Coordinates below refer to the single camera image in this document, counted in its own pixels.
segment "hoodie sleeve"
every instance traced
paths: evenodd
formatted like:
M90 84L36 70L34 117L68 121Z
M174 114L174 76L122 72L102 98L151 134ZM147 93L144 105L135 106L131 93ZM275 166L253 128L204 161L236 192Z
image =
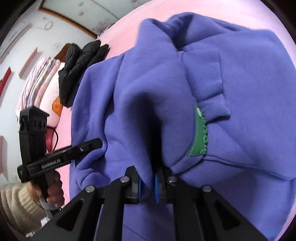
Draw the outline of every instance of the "hoodie sleeve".
M41 228L45 211L28 195L26 185L13 185L1 190L0 212L5 221L25 235Z

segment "red object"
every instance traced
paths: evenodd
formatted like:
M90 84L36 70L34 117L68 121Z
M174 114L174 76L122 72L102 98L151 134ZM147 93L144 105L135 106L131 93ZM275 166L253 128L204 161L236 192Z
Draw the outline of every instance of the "red object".
M6 82L7 82L7 80L8 80L8 78L9 78L10 74L11 74L11 69L10 69L10 67L9 67L9 68L7 69L7 71L6 71L6 73L5 73L4 77L3 77L3 79L0 81L0 96L1 96L1 94L2 94L2 91L3 91L3 89L4 89L4 86L5 86Z

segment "black cable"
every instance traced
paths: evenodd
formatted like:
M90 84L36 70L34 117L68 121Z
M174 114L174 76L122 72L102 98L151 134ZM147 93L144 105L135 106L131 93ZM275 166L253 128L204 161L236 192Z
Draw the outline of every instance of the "black cable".
M57 134L57 131L54 128L52 128L51 126L48 126L47 128L52 129L55 132L56 136L57 136L56 144L55 144L54 148L52 149L54 151L55 148L57 147L57 142L59 141L59 136Z

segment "pink bed cover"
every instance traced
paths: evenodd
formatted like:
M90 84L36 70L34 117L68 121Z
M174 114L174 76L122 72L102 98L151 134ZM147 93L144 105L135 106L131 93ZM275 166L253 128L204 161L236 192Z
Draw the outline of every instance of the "pink bed cover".
M272 30L282 41L296 66L296 45L280 20L260 0L152 0L116 22L99 39L110 45L107 58L117 56L135 45L140 23L146 18L160 21L182 12L195 12L252 29ZM59 142L56 149L71 143L71 109L63 108L57 126ZM69 166L58 170L63 181L66 203L69 202ZM296 203L276 241L282 236L296 214Z

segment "orange patch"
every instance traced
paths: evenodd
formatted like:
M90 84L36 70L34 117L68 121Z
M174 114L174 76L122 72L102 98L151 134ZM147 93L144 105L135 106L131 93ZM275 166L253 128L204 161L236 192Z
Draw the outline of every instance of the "orange patch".
M63 105L61 104L59 97L57 97L54 102L52 103L52 110L56 113L59 117L61 117Z

